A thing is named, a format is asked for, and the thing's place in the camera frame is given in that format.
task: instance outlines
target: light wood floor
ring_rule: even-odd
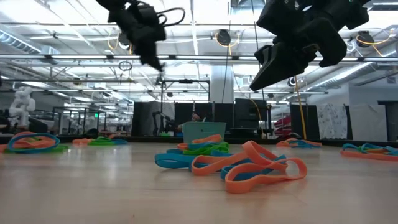
[[[397,223],[398,162],[342,158],[338,148],[286,149],[304,180],[224,191],[217,175],[157,167],[174,144],[71,148],[0,156],[0,223]],[[232,146],[239,151],[239,146]],[[290,166],[289,172],[296,173]]]

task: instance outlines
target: teal basket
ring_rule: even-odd
[[[221,122],[186,122],[182,126],[184,143],[220,134],[224,141],[226,123]]]

